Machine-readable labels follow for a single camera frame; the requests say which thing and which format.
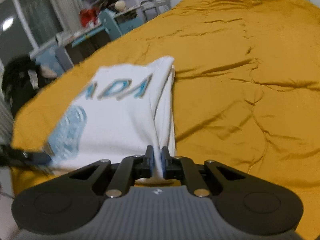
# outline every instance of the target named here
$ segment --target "black hair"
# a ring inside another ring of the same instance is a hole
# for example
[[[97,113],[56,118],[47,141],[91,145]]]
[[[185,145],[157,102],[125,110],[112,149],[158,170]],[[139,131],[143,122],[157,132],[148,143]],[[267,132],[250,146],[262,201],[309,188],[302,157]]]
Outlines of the black hair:
[[[10,100],[16,89],[22,88],[29,81],[28,70],[40,74],[41,67],[27,55],[14,58],[5,66],[2,91],[6,101]]]

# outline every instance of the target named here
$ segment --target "wrinkled fabric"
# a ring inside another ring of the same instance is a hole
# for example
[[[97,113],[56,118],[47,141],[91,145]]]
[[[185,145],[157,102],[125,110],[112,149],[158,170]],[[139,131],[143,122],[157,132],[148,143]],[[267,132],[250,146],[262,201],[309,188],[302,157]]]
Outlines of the wrinkled fabric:
[[[320,234],[320,9],[305,0],[183,0],[64,74],[17,116],[13,147],[39,150],[101,65],[175,58],[177,154],[293,190],[297,232]],[[13,172],[15,192],[48,178]]]

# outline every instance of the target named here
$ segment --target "blue chair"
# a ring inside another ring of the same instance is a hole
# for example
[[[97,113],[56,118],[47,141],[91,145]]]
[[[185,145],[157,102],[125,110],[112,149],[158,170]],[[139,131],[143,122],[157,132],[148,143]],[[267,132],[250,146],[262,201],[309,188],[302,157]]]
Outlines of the blue chair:
[[[143,24],[142,20],[137,16],[134,19],[127,20],[123,23],[119,23],[119,28],[123,34],[126,34],[132,31],[135,28],[138,28]]]
[[[62,68],[62,66],[56,58],[57,47],[58,44],[56,42],[52,42],[52,44],[49,47],[47,47],[43,51],[39,51],[32,58],[35,59],[36,62],[41,66],[48,66],[57,74],[57,76],[61,76],[65,72],[65,70]]]
[[[108,9],[105,9],[104,11],[100,12],[99,19],[103,27],[105,28],[106,32],[109,33],[110,39],[112,41],[122,36],[122,32],[119,28],[119,25],[117,24],[112,13]]]

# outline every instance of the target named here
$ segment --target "white curtain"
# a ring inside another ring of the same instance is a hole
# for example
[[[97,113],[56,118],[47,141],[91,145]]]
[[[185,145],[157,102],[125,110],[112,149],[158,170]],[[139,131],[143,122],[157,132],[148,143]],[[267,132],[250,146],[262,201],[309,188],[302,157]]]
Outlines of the white curtain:
[[[0,73],[0,87],[2,87],[2,73]],[[12,137],[13,117],[9,105],[4,101],[0,91],[0,144],[10,144]]]
[[[82,28],[79,12],[83,5],[80,0],[54,0],[54,3],[57,5],[68,30],[74,33]]]
[[[4,71],[4,65],[3,65],[3,63],[2,63],[2,61],[0,59],[0,73],[2,74],[3,71]]]
[[[50,0],[19,0],[19,3],[38,46],[63,31]]]

